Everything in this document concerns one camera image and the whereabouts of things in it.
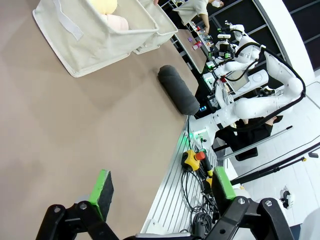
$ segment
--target yellow plush toy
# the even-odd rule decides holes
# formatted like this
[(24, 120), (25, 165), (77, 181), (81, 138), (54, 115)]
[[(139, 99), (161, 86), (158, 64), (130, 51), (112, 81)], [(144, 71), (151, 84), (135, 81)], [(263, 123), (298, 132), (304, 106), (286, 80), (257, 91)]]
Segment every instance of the yellow plush toy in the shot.
[(113, 14), (117, 8), (117, 0), (90, 0), (94, 8), (101, 14)]

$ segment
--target table surface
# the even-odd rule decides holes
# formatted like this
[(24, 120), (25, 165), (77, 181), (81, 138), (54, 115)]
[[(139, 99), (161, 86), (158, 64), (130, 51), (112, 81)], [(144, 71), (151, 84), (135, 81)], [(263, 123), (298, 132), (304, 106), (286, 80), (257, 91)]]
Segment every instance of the table surface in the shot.
[(171, 42), (73, 78), (32, 18), (38, 3), (0, 4), (1, 238), (35, 239), (47, 208), (89, 194), (101, 169), (114, 184), (107, 222), (120, 239), (132, 236), (186, 120), (157, 72), (173, 65), (192, 93), (198, 83)]
[(195, 65), (199, 73), (203, 72), (205, 67), (207, 56), (204, 52), (198, 48), (197, 50), (193, 49), (193, 45), (196, 43), (196, 40), (186, 29), (179, 29), (177, 33), (175, 33), (177, 40), (182, 45), (183, 49), (185, 50), (186, 54), (191, 59), (192, 63)]

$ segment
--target green gripper pad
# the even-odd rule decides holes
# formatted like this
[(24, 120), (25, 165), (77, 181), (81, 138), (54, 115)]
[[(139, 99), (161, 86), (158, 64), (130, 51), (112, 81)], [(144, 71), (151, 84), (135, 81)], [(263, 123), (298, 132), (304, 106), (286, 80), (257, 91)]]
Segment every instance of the green gripper pad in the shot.
[(222, 166), (214, 168), (211, 189), (218, 210), (222, 215), (236, 198), (236, 193), (229, 181), (225, 169)]
[(111, 172), (102, 169), (88, 201), (96, 207), (104, 221), (107, 220), (113, 194), (114, 186), (112, 183)]

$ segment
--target basket handle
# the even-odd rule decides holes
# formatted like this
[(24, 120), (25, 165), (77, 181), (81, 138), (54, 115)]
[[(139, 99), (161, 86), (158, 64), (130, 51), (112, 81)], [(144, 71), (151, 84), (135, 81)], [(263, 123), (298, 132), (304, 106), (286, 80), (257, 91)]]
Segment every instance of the basket handle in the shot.
[(60, 0), (53, 0), (53, 3), (55, 5), (56, 13), (59, 19), (59, 22), (61, 25), (69, 32), (71, 33), (74, 38), (79, 41), (82, 36), (84, 35), (84, 32), (81, 31), (80, 27), (78, 27), (69, 17), (67, 17), (62, 12), (62, 7)]

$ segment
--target black cylindrical pillow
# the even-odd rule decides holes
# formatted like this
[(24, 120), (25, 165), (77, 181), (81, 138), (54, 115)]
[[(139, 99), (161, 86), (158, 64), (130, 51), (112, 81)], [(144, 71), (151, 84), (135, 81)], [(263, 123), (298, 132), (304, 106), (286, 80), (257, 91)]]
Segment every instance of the black cylindrical pillow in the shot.
[(181, 114), (194, 115), (199, 111), (199, 102), (173, 66), (161, 67), (158, 79)]

